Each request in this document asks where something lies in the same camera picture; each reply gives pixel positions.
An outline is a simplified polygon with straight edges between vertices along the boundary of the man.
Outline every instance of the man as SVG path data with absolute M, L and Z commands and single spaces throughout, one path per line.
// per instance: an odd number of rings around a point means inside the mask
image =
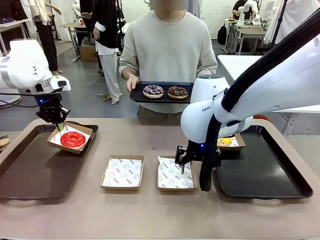
M 184 0 L 151 0 L 151 11 L 128 27 L 119 72 L 130 93 L 138 81 L 194 82 L 218 63 L 207 25 Z M 179 118 L 186 104 L 139 103 L 138 118 Z
M 232 14 L 233 14 L 234 19 L 236 19 L 236 20 L 239 19 L 240 14 L 239 14 L 238 10 L 239 10 L 240 7 L 243 7 L 246 4 L 247 1 L 248 0 L 238 0 L 235 3 L 235 5 L 233 7 L 233 10 L 232 10 Z M 253 12 L 252 12 L 252 9 L 250 7 L 249 11 L 244 12 L 244 19 L 250 19 L 250 16 L 252 15 L 252 13 Z
M 83 18 L 92 18 L 95 49 L 98 52 L 111 104 L 117 104 L 120 88 L 117 80 L 118 29 L 117 10 L 114 0 L 92 0 L 93 11 L 82 13 Z

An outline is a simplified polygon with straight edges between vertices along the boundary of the glazed donut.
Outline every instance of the glazed donut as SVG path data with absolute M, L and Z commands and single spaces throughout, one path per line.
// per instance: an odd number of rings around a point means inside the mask
M 86 144 L 86 137 L 76 131 L 69 131 L 60 138 L 62 146 L 73 149 L 81 149 Z
M 168 96 L 172 99 L 185 99 L 188 97 L 188 91 L 181 86 L 172 86 L 168 89 Z
M 143 88 L 143 95 L 149 99 L 159 99 L 164 93 L 164 89 L 158 85 L 148 85 Z

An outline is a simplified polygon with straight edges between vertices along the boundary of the sweatshirt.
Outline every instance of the sweatshirt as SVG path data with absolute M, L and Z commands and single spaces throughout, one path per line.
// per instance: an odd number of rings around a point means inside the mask
M 217 66 L 209 30 L 202 20 L 186 12 L 182 20 L 166 23 L 151 11 L 130 23 L 119 72 L 131 68 L 139 81 L 194 83 L 198 76 L 215 74 Z M 181 103 L 139 104 L 167 114 L 187 107 Z

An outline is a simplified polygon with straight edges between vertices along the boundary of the black jacket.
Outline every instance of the black jacket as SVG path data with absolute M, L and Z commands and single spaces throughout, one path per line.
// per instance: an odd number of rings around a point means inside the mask
M 100 38 L 97 42 L 110 49 L 118 48 L 115 0 L 92 0 L 92 3 L 92 29 L 94 29 L 96 22 L 105 26 L 105 31 L 100 31 Z

